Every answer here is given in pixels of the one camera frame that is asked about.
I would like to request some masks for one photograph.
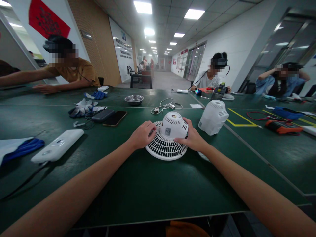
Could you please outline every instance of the forearm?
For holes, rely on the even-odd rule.
[[[270,76],[272,73],[274,73],[275,69],[271,69],[265,73],[262,73],[260,76],[258,76],[258,80],[264,80],[266,79],[268,76]]]
[[[133,152],[134,148],[128,143],[122,144],[45,198],[1,237],[63,236]]]
[[[37,80],[38,79],[33,76],[32,71],[21,71],[0,77],[0,86],[14,86]]]
[[[315,222],[287,198],[211,145],[205,147],[203,154],[275,236],[312,236],[316,233]]]
[[[56,87],[58,88],[58,91],[68,91],[68,90],[89,87],[89,86],[90,86],[90,82],[82,81],[82,80],[70,82],[68,84],[56,85]]]

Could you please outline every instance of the fan grille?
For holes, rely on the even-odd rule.
[[[154,140],[146,146],[146,150],[161,160],[171,161],[182,157],[188,147],[163,137],[160,133],[162,121],[155,122],[154,124],[157,126],[156,136]]]

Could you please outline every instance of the orange object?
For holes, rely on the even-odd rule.
[[[266,122],[266,127],[272,131],[275,131],[279,134],[286,134],[286,133],[294,133],[294,132],[301,132],[303,128],[297,126],[295,124],[289,122],[282,122],[277,120],[269,120]]]

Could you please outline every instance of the black smartphone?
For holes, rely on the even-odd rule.
[[[127,111],[117,111],[111,117],[106,119],[106,121],[103,123],[103,126],[116,127],[121,122],[121,120],[125,117],[126,114],[127,114]]]

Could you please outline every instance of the ceiling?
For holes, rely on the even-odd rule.
[[[167,48],[174,55],[195,41],[208,35],[225,23],[236,18],[262,0],[137,0],[151,2],[152,15],[137,13],[133,0],[95,0],[111,18],[134,40],[137,54],[144,49],[152,54],[156,47],[158,55],[164,56]],[[188,9],[204,10],[199,20],[184,19]],[[153,28],[154,36],[145,39],[144,28]],[[185,34],[182,38],[175,33]]]

